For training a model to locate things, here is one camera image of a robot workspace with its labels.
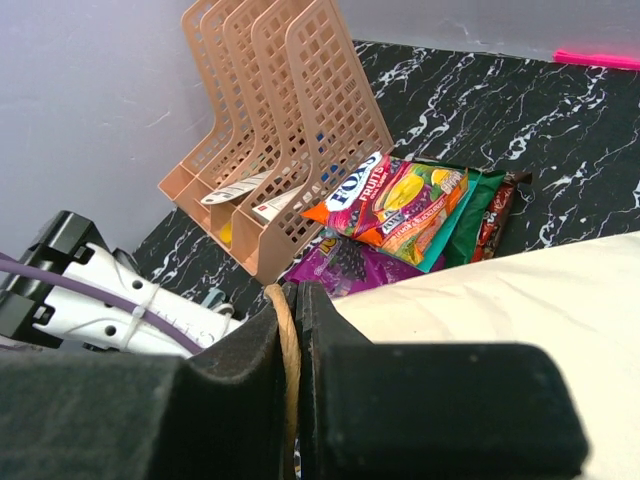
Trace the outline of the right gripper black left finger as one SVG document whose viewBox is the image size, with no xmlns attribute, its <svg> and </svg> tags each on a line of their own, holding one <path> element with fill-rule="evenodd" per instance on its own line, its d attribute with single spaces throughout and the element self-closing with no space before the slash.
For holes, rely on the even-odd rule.
<svg viewBox="0 0 640 480">
<path fill-rule="evenodd" d="M 291 479 L 277 315 L 196 357 L 7 352 L 5 479 Z"/>
</svg>

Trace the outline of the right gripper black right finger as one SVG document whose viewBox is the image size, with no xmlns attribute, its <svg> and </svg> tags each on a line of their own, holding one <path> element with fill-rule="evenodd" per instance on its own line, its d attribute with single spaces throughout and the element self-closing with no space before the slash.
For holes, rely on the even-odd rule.
<svg viewBox="0 0 640 480">
<path fill-rule="evenodd" d="M 589 454 L 560 369 L 514 342 L 376 344 L 297 288 L 305 479 L 573 479 Z"/>
</svg>

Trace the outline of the purple snack bag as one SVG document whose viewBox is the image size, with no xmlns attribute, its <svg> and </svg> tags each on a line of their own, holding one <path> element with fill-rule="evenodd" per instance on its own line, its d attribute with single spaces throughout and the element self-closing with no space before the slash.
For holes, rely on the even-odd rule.
<svg viewBox="0 0 640 480">
<path fill-rule="evenodd" d="M 341 298 L 422 275 L 416 267 L 369 245 L 323 230 L 284 280 L 296 284 L 316 282 L 330 298 Z"/>
</svg>

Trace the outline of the green real chips bag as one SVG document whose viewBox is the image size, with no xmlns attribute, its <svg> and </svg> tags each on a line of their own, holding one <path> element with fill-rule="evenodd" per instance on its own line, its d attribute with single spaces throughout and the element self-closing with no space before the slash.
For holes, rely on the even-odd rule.
<svg viewBox="0 0 640 480">
<path fill-rule="evenodd" d="M 504 170 L 481 172 L 470 170 L 469 184 L 475 184 L 463 208 L 443 254 L 445 267 L 452 268 L 471 262 L 476 249 L 484 213 L 507 175 Z"/>
</svg>

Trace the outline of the red doritos snack bag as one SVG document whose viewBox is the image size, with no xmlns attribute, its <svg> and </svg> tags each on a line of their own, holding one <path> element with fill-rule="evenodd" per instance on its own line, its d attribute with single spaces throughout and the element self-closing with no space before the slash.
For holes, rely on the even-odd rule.
<svg viewBox="0 0 640 480">
<path fill-rule="evenodd" d="M 503 183 L 485 209 L 476 248 L 471 257 L 472 263 L 494 257 L 514 202 L 515 191 L 514 184 Z"/>
</svg>

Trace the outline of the orange fox's fruits candy bag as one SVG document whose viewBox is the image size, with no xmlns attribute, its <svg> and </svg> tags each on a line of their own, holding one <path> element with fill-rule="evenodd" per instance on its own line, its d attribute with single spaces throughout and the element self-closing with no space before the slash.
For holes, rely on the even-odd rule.
<svg viewBox="0 0 640 480">
<path fill-rule="evenodd" d="M 376 152 L 302 216 L 417 266 L 468 188 L 465 170 Z"/>
</svg>

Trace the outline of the brown paper bag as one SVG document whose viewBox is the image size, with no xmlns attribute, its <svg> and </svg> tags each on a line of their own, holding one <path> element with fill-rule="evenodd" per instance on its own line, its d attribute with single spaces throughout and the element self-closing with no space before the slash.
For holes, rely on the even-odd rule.
<svg viewBox="0 0 640 480">
<path fill-rule="evenodd" d="M 338 300 L 376 343 L 530 344 L 556 363 L 589 454 L 573 479 L 639 475 L 639 237 L 482 261 Z"/>
</svg>

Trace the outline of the teal snack bag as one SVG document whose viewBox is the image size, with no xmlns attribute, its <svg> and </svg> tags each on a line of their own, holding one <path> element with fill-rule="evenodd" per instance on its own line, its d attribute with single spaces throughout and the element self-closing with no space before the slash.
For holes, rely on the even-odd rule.
<svg viewBox="0 0 640 480">
<path fill-rule="evenodd" d="M 445 258 L 444 258 L 444 248 L 447 244 L 449 237 L 451 236 L 453 229 L 456 225 L 459 216 L 461 215 L 463 208 L 466 206 L 468 202 L 471 192 L 475 188 L 475 184 L 472 183 L 471 186 L 468 183 L 468 191 L 463 196 L 460 203 L 455 207 L 453 212 L 448 216 L 445 220 L 444 224 L 440 227 L 438 232 L 436 233 L 434 239 L 432 240 L 430 246 L 428 247 L 424 259 L 417 266 L 417 269 L 422 273 L 430 273 L 441 270 L 445 267 Z"/>
</svg>

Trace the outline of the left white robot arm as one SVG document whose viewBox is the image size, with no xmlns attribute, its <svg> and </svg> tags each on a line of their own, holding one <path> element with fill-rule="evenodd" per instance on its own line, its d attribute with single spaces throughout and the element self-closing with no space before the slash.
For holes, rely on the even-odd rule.
<svg viewBox="0 0 640 480">
<path fill-rule="evenodd" d="M 108 248 L 95 223 L 61 211 L 20 259 L 1 257 L 1 334 L 11 346 L 190 358 L 241 326 L 222 292 L 197 304 L 145 279 L 132 257 Z"/>
</svg>

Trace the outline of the yellow round object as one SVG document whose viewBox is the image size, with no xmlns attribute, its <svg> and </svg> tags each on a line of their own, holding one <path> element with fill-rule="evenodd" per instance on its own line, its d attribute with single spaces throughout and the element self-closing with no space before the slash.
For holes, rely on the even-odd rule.
<svg viewBox="0 0 640 480">
<path fill-rule="evenodd" d="M 226 223 L 219 232 L 219 239 L 225 244 L 230 245 L 232 241 L 232 224 Z"/>
</svg>

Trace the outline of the white red card box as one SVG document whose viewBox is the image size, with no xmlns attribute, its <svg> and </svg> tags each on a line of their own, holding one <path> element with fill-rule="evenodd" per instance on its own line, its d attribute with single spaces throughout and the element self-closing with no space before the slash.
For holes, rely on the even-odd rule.
<svg viewBox="0 0 640 480">
<path fill-rule="evenodd" d="M 299 193 L 301 187 L 282 193 L 252 208 L 253 217 L 262 225 L 271 222 Z"/>
</svg>

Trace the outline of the white calculator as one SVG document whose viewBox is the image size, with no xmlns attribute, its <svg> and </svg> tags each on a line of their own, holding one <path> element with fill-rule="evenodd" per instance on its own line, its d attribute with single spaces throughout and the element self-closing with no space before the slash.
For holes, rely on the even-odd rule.
<svg viewBox="0 0 640 480">
<path fill-rule="evenodd" d="M 200 203 L 204 206 L 213 206 L 236 200 L 256 190 L 271 173 L 271 170 L 267 170 L 221 187 L 204 196 Z"/>
</svg>

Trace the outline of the blue object in organizer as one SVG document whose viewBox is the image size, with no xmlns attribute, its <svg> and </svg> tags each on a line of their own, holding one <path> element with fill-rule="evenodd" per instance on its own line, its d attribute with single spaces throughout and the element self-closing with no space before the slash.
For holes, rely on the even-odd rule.
<svg viewBox="0 0 640 480">
<path fill-rule="evenodd" d="M 335 163 L 334 155 L 328 154 L 330 146 L 336 141 L 336 135 L 326 135 L 323 131 L 320 131 L 316 134 L 316 140 L 318 142 L 318 153 L 321 156 L 321 182 L 329 183 L 331 180 L 331 176 L 334 175 L 338 170 L 338 165 Z"/>
</svg>

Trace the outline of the pink plastic file organizer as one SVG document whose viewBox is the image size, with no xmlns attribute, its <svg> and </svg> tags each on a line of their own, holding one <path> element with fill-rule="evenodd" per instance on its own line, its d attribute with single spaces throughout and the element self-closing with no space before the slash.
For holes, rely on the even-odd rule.
<svg viewBox="0 0 640 480">
<path fill-rule="evenodd" d="M 393 140 L 334 1 L 198 1 L 182 16 L 214 111 L 211 131 L 160 190 L 262 284 L 317 235 L 302 214 Z M 321 182 L 316 134 L 335 134 L 338 170 Z M 213 191 L 271 170 L 253 192 L 204 206 Z M 294 188 L 268 224 L 252 208 Z M 219 239 L 232 224 L 232 241 Z"/>
</svg>

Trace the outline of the red light strip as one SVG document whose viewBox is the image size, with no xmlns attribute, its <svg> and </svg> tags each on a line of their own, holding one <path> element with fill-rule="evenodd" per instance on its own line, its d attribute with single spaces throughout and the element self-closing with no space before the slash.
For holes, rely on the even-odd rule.
<svg viewBox="0 0 640 480">
<path fill-rule="evenodd" d="M 640 61 L 632 57 L 610 54 L 581 54 L 566 50 L 557 50 L 552 59 L 556 63 L 589 67 L 603 67 L 620 70 L 639 71 Z"/>
</svg>

